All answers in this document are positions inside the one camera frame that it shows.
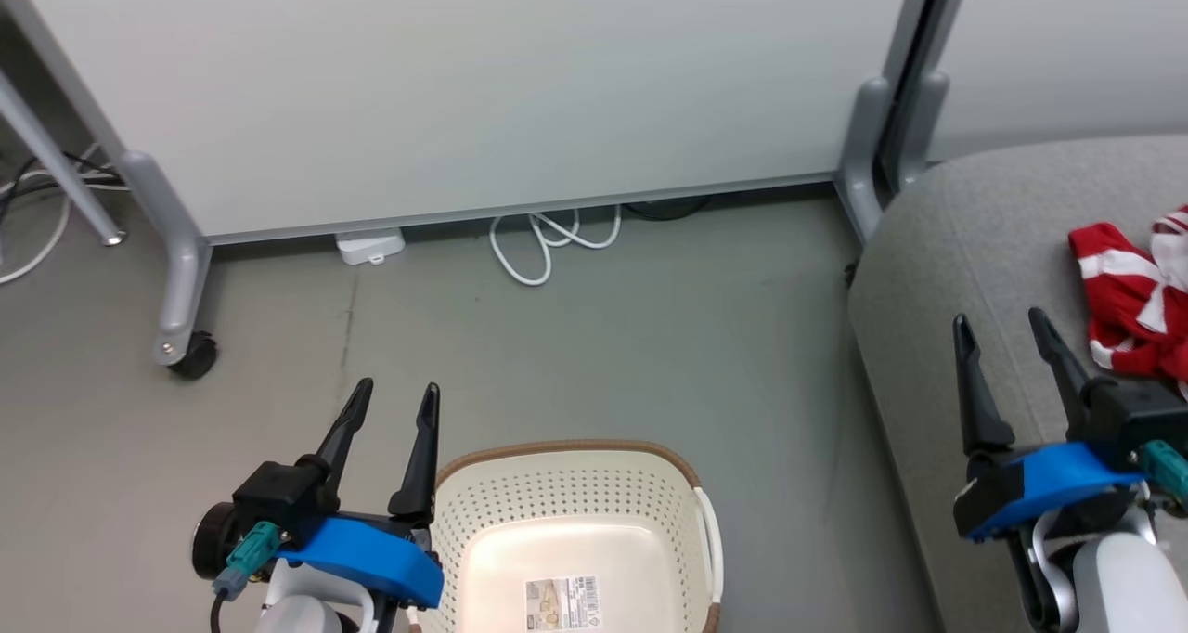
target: gray upholstered couch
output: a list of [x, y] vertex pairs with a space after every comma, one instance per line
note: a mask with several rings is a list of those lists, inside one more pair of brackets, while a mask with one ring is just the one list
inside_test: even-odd
[[[1067, 234], [1117, 223], [1146, 247], [1188, 202], [1188, 138], [1056, 143], [941, 164], [899, 194], [862, 253], [849, 309], [887, 442], [949, 632], [1030, 631], [1004, 547], [954, 531], [965, 485], [950, 319], [966, 312], [1018, 444], [1063, 439], [1064, 413], [1026, 311], [1041, 306], [1092, 367]], [[1188, 521], [1157, 531], [1188, 578]]]

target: label sticker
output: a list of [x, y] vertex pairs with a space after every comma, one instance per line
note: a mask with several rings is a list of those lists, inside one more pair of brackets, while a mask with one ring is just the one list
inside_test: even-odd
[[598, 581], [590, 576], [526, 583], [527, 631], [593, 631], [602, 627]]

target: metal stand leg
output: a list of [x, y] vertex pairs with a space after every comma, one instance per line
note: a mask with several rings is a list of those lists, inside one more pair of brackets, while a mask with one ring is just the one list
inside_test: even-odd
[[[153, 359], [185, 378], [200, 378], [209, 369], [215, 355], [214, 341], [209, 334], [200, 334], [202, 337], [198, 342], [191, 342], [194, 317], [198, 312], [202, 287], [210, 268], [211, 247], [182, 202], [178, 202], [156, 159], [144, 152], [127, 151], [121, 158], [120, 167], [134, 182], [135, 196], [153, 220], [153, 227], [165, 239], [169, 257], [169, 277], [165, 281], [160, 331], [153, 346]], [[197, 347], [206, 350], [200, 354], [203, 362], [194, 366]]]
[[846, 215], [849, 215], [849, 222], [861, 245], [866, 245], [883, 215], [878, 197], [874, 196], [873, 171], [874, 152], [883, 134], [890, 101], [891, 87], [881, 76], [871, 78], [858, 88], [846, 144], [841, 151], [841, 169], [834, 179], [838, 197], [846, 207]]
[[82, 211], [83, 217], [99, 232], [103, 245], [118, 245], [124, 240], [125, 233], [120, 232], [108, 217], [107, 210], [99, 204], [97, 198], [90, 192], [74, 167], [67, 163], [59, 152], [58, 146], [50, 138], [42, 122], [33, 116], [33, 112], [21, 100], [15, 88], [8, 82], [7, 76], [0, 71], [0, 114], [4, 115], [12, 129], [24, 139], [26, 146], [33, 154], [45, 164], [49, 172], [53, 173], [55, 181], [62, 185], [70, 201]]
[[891, 189], [897, 194], [915, 185], [928, 171], [928, 146], [933, 143], [933, 129], [936, 129], [948, 91], [949, 76], [943, 71], [928, 71], [904, 97], [904, 109], [910, 113], [897, 121], [890, 134], [885, 163]]

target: white cable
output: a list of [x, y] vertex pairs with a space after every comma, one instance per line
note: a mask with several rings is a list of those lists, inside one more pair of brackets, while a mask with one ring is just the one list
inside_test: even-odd
[[[94, 152], [97, 150], [99, 150], [99, 144], [93, 143], [90, 144], [90, 147], [88, 147], [88, 150], [86, 150], [86, 152], [83, 152], [83, 154], [80, 156], [80, 158], [90, 159], [90, 156], [93, 156]], [[78, 171], [78, 169], [81, 167], [83, 167], [82, 163], [75, 164], [75, 171]], [[44, 169], [34, 169], [34, 171], [25, 172], [23, 173], [23, 176], [18, 176], [17, 181], [12, 181], [10, 182], [10, 184], [0, 188], [0, 194], [8, 192], [10, 189], [17, 189], [18, 185], [21, 184], [21, 182], [25, 182], [26, 179], [29, 179], [29, 177], [33, 176], [52, 177], [52, 173], [44, 171]], [[83, 182], [88, 179], [95, 179], [95, 177], [110, 177], [108, 176], [108, 173], [105, 172], [82, 172], [78, 173], [78, 176], [82, 177]], [[127, 192], [127, 188], [118, 188], [118, 185], [89, 185], [89, 188], [114, 189], [114, 190], [120, 190], [120, 192]], [[42, 261], [45, 261], [45, 258], [50, 257], [52, 249], [56, 247], [56, 245], [58, 245], [59, 240], [62, 240], [62, 236], [65, 234], [68, 222], [70, 222], [70, 197], [68, 197], [67, 194], [63, 194], [62, 215], [58, 215], [58, 226], [55, 228], [53, 234], [50, 235], [50, 240], [48, 240], [42, 251], [38, 252], [38, 254], [34, 255], [33, 259], [29, 261], [29, 264], [21, 266], [21, 268], [14, 270], [14, 272], [12, 272], [11, 274], [4, 274], [4, 277], [0, 277], [0, 285], [5, 285], [5, 283], [12, 283], [17, 280], [17, 278], [21, 278], [23, 274], [31, 272], [31, 270], [37, 268], [37, 266], [40, 265]]]
[[58, 245], [59, 240], [62, 240], [62, 235], [65, 234], [67, 232], [68, 222], [70, 222], [70, 197], [67, 197], [63, 194], [62, 215], [61, 217], [58, 217], [58, 227], [55, 228], [53, 234], [50, 236], [49, 242], [45, 245], [45, 248], [42, 248], [42, 252], [34, 255], [34, 258], [30, 260], [29, 264], [21, 266], [21, 268], [14, 270], [14, 272], [12, 272], [11, 274], [5, 274], [5, 277], [0, 277], [0, 285], [5, 285], [5, 283], [12, 283], [17, 280], [17, 278], [23, 277], [23, 274], [26, 274], [31, 272], [31, 270], [37, 268], [37, 265], [40, 265], [42, 261], [45, 260], [48, 255], [50, 255], [50, 252], [51, 249], [53, 249], [55, 245]]
[[[614, 207], [614, 227], [611, 228], [611, 236], [602, 240], [600, 243], [594, 243], [590, 240], [584, 240], [582, 236], [577, 236], [577, 230], [581, 228], [581, 217], [577, 215], [577, 209], [574, 209], [574, 223], [573, 228], [564, 228], [558, 226], [558, 223], [552, 222], [548, 215], [543, 214], [529, 214], [527, 222], [532, 227], [532, 234], [536, 235], [536, 240], [541, 246], [541, 253], [544, 257], [544, 273], [539, 278], [525, 278], [519, 274], [517, 270], [512, 268], [511, 262], [507, 257], [504, 257], [503, 249], [499, 247], [499, 239], [497, 236], [497, 228], [499, 223], [503, 222], [503, 216], [491, 220], [491, 248], [495, 252], [495, 257], [499, 258], [499, 264], [504, 266], [504, 270], [519, 283], [526, 286], [542, 286], [548, 283], [552, 274], [552, 253], [549, 253], [549, 248], [561, 248], [570, 242], [581, 245], [582, 248], [590, 249], [602, 249], [614, 243], [615, 239], [619, 239], [619, 227], [623, 226], [623, 211], [619, 205]], [[546, 223], [562, 236], [560, 240], [549, 239], [544, 236], [544, 232], [541, 230], [541, 223]]]

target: white plastic basket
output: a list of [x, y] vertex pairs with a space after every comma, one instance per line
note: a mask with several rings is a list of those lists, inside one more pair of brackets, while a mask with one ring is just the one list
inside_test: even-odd
[[718, 519], [680, 456], [627, 439], [475, 452], [437, 477], [441, 607], [424, 633], [712, 633]]

